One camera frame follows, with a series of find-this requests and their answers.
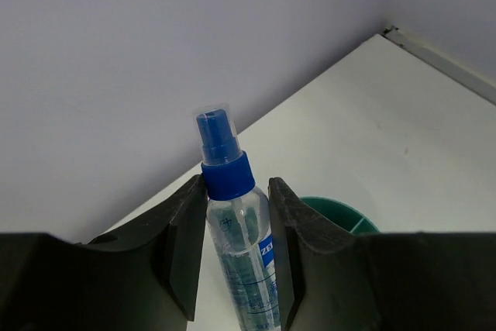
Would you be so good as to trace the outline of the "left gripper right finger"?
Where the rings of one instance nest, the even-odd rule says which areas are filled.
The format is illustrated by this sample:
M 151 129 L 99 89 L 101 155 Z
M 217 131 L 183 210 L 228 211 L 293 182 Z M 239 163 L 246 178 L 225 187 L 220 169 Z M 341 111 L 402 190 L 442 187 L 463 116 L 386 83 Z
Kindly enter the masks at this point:
M 353 235 L 268 185 L 284 330 L 493 330 L 493 233 Z

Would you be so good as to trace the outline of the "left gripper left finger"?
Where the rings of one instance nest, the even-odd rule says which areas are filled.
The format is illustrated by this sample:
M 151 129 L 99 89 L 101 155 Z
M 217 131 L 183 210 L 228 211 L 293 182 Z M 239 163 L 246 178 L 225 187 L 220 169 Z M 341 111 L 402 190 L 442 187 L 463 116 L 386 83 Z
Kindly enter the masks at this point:
M 3 330 L 184 330 L 195 317 L 207 191 L 195 175 L 91 242 L 1 236 Z

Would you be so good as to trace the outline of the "green round pen holder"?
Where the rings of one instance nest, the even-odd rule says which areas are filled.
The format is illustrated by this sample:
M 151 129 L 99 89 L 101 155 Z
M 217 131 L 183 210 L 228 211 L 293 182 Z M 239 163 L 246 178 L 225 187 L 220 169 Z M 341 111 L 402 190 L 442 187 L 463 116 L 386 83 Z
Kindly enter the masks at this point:
M 365 215 L 342 202 L 310 196 L 302 197 L 301 200 L 328 220 L 355 236 L 380 232 Z

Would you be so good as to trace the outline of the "blue cap spray bottle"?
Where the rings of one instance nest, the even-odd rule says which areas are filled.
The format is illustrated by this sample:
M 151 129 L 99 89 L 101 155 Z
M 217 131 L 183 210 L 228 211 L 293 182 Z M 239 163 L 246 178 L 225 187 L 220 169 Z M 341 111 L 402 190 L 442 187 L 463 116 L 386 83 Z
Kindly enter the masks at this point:
M 239 145 L 229 106 L 195 112 L 206 221 L 242 330 L 281 329 L 269 201 Z

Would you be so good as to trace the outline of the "metal side rail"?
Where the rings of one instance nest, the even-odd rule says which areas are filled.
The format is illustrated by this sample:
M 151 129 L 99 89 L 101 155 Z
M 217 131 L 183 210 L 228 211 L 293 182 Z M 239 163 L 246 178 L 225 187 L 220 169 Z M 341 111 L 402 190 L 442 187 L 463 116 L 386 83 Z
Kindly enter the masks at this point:
M 469 91 L 495 105 L 495 82 L 464 66 L 411 33 L 390 25 L 381 34 L 397 47 L 453 79 Z

